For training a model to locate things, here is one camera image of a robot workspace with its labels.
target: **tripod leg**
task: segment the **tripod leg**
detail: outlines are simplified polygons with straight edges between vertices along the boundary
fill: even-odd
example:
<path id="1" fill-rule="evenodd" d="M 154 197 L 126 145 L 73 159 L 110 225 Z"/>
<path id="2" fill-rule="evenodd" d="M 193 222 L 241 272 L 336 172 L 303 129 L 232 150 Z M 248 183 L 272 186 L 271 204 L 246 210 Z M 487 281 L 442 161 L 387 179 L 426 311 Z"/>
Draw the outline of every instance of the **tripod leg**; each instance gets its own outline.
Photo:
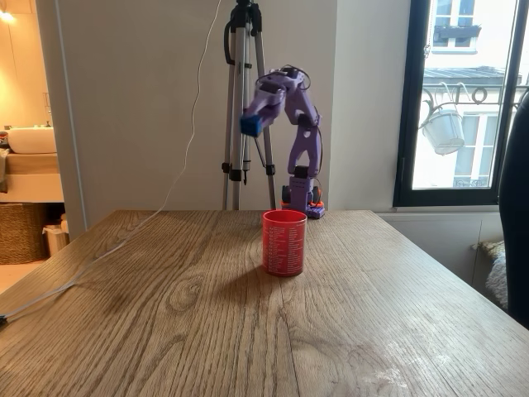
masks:
<path id="1" fill-rule="evenodd" d="M 236 45 L 235 45 L 235 74 L 234 74 L 234 98 L 233 98 L 233 113 L 231 120 L 233 121 L 233 153 L 232 164 L 230 171 L 230 179 L 233 181 L 233 209 L 239 209 L 239 201 L 241 196 L 241 177 L 242 177 L 242 150 L 243 140 L 241 134 L 241 126 L 239 120 L 241 119 L 243 105 L 244 105 L 244 83 L 245 83 L 245 39 L 246 28 L 236 28 Z"/>
<path id="2" fill-rule="evenodd" d="M 230 48 L 235 48 L 235 35 L 231 36 Z M 230 174 L 230 151 L 231 151 L 231 127 L 232 120 L 231 116 L 233 113 L 233 74 L 235 67 L 230 65 L 230 71 L 228 75 L 228 106 L 226 112 L 226 141 L 224 144 L 224 163 L 222 163 L 222 172 L 224 172 L 224 185 L 222 190 L 222 209 L 226 210 L 228 206 L 228 187 L 229 187 L 229 174 Z"/>
<path id="3" fill-rule="evenodd" d="M 265 75 L 265 56 L 263 55 L 263 37 L 260 31 L 255 35 L 255 58 L 257 59 L 257 75 Z M 270 127 L 263 130 L 264 157 L 266 159 L 266 174 L 268 175 L 268 190 L 270 196 L 270 208 L 276 209 L 275 204 L 275 165 L 272 158 L 272 140 L 270 138 Z"/>
<path id="4" fill-rule="evenodd" d="M 245 35 L 245 64 L 250 64 L 250 25 L 246 24 L 246 35 Z M 247 109 L 250 106 L 250 68 L 245 67 L 245 92 L 244 92 L 244 109 Z M 246 172 L 250 170 L 250 136 L 244 135 L 244 156 L 242 159 L 242 170 L 245 174 L 245 184 L 246 184 Z"/>

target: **wicker basket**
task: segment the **wicker basket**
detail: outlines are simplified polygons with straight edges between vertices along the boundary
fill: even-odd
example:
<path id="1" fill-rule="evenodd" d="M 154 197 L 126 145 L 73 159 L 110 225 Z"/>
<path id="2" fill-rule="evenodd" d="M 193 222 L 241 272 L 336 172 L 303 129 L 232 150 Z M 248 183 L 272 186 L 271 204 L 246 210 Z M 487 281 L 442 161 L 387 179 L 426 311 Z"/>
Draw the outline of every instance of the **wicker basket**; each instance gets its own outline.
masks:
<path id="1" fill-rule="evenodd" d="M 44 223 L 44 204 L 0 204 L 0 265 L 45 258 Z"/>

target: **white cable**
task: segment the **white cable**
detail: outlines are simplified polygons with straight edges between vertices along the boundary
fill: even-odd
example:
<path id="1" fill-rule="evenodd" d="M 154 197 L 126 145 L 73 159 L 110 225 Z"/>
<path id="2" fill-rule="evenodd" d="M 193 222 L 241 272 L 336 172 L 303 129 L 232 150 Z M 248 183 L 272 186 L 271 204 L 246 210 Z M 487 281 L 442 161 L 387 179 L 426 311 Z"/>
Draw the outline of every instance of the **white cable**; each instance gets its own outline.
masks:
<path id="1" fill-rule="evenodd" d="M 145 225 L 147 222 L 149 222 L 152 218 L 154 218 L 156 215 L 158 215 L 160 212 L 162 212 L 165 208 L 165 205 L 167 205 L 167 202 L 169 201 L 169 196 L 171 195 L 171 193 L 173 192 L 173 189 L 174 189 L 174 186 L 176 185 L 176 183 L 179 181 L 180 177 L 182 176 L 182 174 L 184 173 L 185 169 L 187 168 L 188 166 L 188 152 L 189 152 L 189 147 L 191 146 L 191 142 L 193 141 L 193 138 L 195 137 L 195 108 L 197 107 L 197 103 L 198 103 L 198 98 L 200 97 L 200 71 L 201 71 L 201 68 L 202 68 L 202 62 L 204 61 L 204 56 L 206 56 L 206 51 L 207 51 L 207 44 L 209 43 L 209 36 L 212 34 L 212 29 L 213 29 L 213 26 L 215 25 L 215 21 L 217 20 L 217 17 L 218 17 L 218 10 L 221 6 L 221 2 L 222 0 L 218 0 L 218 3 L 217 3 L 217 9 L 215 10 L 215 16 L 213 17 L 213 20 L 212 20 L 212 23 L 209 27 L 209 30 L 207 31 L 207 36 L 206 36 L 206 43 L 204 45 L 204 51 L 202 52 L 202 56 L 200 57 L 200 61 L 198 62 L 198 69 L 197 69 L 197 86 L 198 86 L 198 91 L 197 91 L 197 96 L 195 97 L 195 101 L 193 103 L 193 109 L 191 110 L 191 126 L 192 126 L 192 129 L 193 129 L 193 134 L 191 134 L 191 137 L 189 138 L 189 141 L 188 141 L 188 145 L 185 149 L 185 157 L 183 158 L 183 168 L 182 170 L 180 171 L 180 173 L 178 174 L 178 176 L 174 179 L 173 181 L 173 184 L 171 184 L 171 187 L 169 189 L 169 192 L 167 192 L 167 195 L 165 196 L 165 200 L 164 200 L 164 203 L 162 204 L 162 206 L 155 212 L 153 213 L 152 215 L 150 215 L 147 219 L 145 219 L 144 221 L 140 222 L 140 224 L 138 226 L 136 226 L 131 234 L 129 234 L 125 240 L 123 240 L 122 242 L 120 242 L 117 246 L 115 246 L 114 248 L 112 248 L 110 251 L 107 251 L 105 252 L 103 255 L 101 255 L 99 258 L 95 259 L 94 261 L 88 263 L 86 265 L 86 267 L 82 270 L 80 270 L 76 275 L 74 275 L 74 277 L 72 277 L 72 279 L 67 282 L 66 284 L 64 285 L 61 285 L 60 287 L 57 287 L 51 291 L 48 291 L 40 296 L 37 296 L 36 298 L 30 300 L 29 302 L 23 304 L 22 306 L 20 306 L 19 308 L 16 308 L 14 310 L 12 310 L 11 312 L 8 312 L 8 313 L 0 313 L 0 318 L 1 317 L 4 317 L 4 318 L 10 318 L 12 316 L 14 316 L 15 314 L 18 314 L 20 313 L 21 311 L 23 310 L 26 310 L 27 308 L 29 308 L 30 306 L 34 305 L 34 304 L 37 304 L 38 302 L 40 302 L 41 300 L 44 300 L 46 298 L 49 298 L 51 295 L 54 295 L 54 294 L 58 294 L 60 292 L 63 292 L 63 291 L 66 291 L 68 288 L 70 287 L 73 287 L 75 285 L 75 283 L 77 282 L 77 280 L 84 274 L 86 273 L 86 271 L 88 271 L 95 263 L 97 263 L 98 261 L 100 261 L 101 259 L 109 256 L 110 254 L 112 254 L 113 252 L 116 252 L 117 250 L 119 250 L 122 246 L 124 246 L 130 239 L 132 236 L 134 236 L 136 234 L 136 232 L 138 230 L 141 229 L 141 227 L 143 225 Z"/>

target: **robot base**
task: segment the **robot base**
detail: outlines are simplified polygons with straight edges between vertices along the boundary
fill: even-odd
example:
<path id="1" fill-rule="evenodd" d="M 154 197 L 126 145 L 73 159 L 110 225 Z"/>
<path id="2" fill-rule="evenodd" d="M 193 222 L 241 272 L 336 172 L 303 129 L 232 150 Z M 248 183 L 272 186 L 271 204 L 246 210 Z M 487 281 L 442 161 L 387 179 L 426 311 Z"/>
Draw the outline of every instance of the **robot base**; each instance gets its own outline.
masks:
<path id="1" fill-rule="evenodd" d="M 290 206 L 290 203 L 281 202 L 281 208 L 282 209 L 292 209 L 294 211 L 299 211 L 299 209 L 297 209 L 297 208 L 292 208 Z M 323 206 L 321 206 L 321 207 L 311 207 L 310 205 L 308 205 L 304 212 L 307 215 L 307 218 L 319 219 L 325 213 L 325 208 Z"/>

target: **wall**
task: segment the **wall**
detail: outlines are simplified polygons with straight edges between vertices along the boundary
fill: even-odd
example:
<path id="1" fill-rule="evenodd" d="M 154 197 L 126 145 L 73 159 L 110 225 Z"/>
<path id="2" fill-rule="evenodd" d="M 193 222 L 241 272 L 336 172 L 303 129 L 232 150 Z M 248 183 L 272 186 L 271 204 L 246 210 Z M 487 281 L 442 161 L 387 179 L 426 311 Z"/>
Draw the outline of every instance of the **wall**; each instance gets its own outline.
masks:
<path id="1" fill-rule="evenodd" d="M 331 208 L 392 207 L 409 7 L 338 0 Z"/>
<path id="2" fill-rule="evenodd" d="M 47 92 L 35 4 L 10 0 L 15 21 L 0 21 L 0 128 L 45 124 Z"/>
<path id="3" fill-rule="evenodd" d="M 58 4 L 88 225 L 116 208 L 158 208 L 183 167 L 198 60 L 217 2 Z M 222 3 L 212 31 L 202 68 L 196 136 L 169 209 L 221 208 L 227 96 L 222 31 L 234 5 Z M 53 6 L 46 1 L 39 7 Z M 336 2 L 267 0 L 261 9 L 266 66 L 290 63 L 311 75 L 311 95 L 324 117 L 320 181 L 327 186 Z M 288 182 L 286 163 L 295 132 L 286 117 L 273 127 L 278 194 Z M 255 148 L 253 160 L 241 206 L 267 208 L 266 175 Z"/>
<path id="4" fill-rule="evenodd" d="M 54 133 L 60 181 L 68 214 L 69 237 L 73 240 L 87 230 L 88 223 L 84 212 L 74 119 L 56 5 L 55 0 L 39 0 L 37 3 L 46 78 L 50 87 L 50 101 L 54 106 Z"/>

